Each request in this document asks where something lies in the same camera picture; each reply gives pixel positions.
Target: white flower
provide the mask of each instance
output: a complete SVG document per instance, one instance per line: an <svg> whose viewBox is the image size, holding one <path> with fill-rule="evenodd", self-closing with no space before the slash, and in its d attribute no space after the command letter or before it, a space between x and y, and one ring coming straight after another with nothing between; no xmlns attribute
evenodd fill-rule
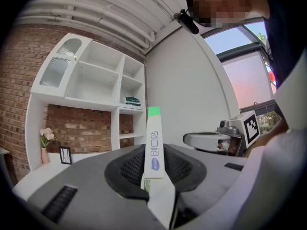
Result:
<svg viewBox="0 0 307 230"><path fill-rule="evenodd" d="M47 135L52 134L51 128L45 128L44 134L45 134L46 137L47 137Z"/></svg>
<svg viewBox="0 0 307 230"><path fill-rule="evenodd" d="M54 134L50 133L46 135L47 140L52 140L54 139Z"/></svg>

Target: brick wall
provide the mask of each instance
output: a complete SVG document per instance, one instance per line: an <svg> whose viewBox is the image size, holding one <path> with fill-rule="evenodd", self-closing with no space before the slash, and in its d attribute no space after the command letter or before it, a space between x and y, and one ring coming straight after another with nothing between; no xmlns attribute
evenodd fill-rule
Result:
<svg viewBox="0 0 307 230"><path fill-rule="evenodd" d="M10 152L9 155L5 155L5 160L13 184L16 184L29 173L24 141L24 122L30 88L47 55L67 33L75 33L93 38L99 43L113 47L144 63L142 58L124 47L84 31L64 26L43 24L14 27L2 48L0 56L0 146ZM45 113L45 123L46 125L48 123L50 128L56 130L60 144L70 145L73 148L73 152L92 152L110 149L110 113L91 113L88 110L73 109L72 113L75 116L68 118L68 124L71 126L66 126L67 122L64 120L67 117L63 117L60 114L65 108L49 106ZM58 124L54 121L54 116L51 115L52 112L58 115ZM78 115L84 116L83 119L86 121L78 123ZM129 126L131 126L129 118L121 118L122 133L127 132L130 128ZM94 133L94 130L98 127L99 132L103 134L101 136L103 138L99 138L97 141L97 136L99 135ZM123 147L131 144L131 140L122 140L121 142L123 142Z"/></svg>

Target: headset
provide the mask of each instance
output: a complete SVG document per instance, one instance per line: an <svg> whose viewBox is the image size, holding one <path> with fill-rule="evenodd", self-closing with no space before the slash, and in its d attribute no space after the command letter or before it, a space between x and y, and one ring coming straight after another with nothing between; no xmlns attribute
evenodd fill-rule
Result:
<svg viewBox="0 0 307 230"><path fill-rule="evenodd" d="M192 34L198 34L199 29L196 24L193 22L197 22L199 25L204 27L213 27L215 24L214 18L200 18L198 13L194 11L193 5L194 0L186 0L188 4L187 10L181 10L179 13L174 14L174 19L178 21L183 28L191 32Z"/></svg>

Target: sky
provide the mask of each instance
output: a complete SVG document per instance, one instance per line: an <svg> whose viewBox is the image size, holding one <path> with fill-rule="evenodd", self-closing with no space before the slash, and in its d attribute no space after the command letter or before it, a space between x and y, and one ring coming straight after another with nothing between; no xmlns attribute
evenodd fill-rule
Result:
<svg viewBox="0 0 307 230"><path fill-rule="evenodd" d="M245 26L255 34L262 33L266 35L264 22L246 24ZM251 41L236 28L207 37L205 41L209 44L215 54L251 43Z"/></svg>

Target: pink vase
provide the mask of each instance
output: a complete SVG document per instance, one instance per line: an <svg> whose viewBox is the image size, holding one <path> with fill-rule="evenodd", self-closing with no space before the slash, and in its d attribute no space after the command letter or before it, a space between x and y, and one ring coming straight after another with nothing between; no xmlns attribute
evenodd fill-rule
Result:
<svg viewBox="0 0 307 230"><path fill-rule="evenodd" d="M42 162L43 164L49 163L49 157L48 157L48 153L46 151L46 148L41 148L42 150Z"/></svg>

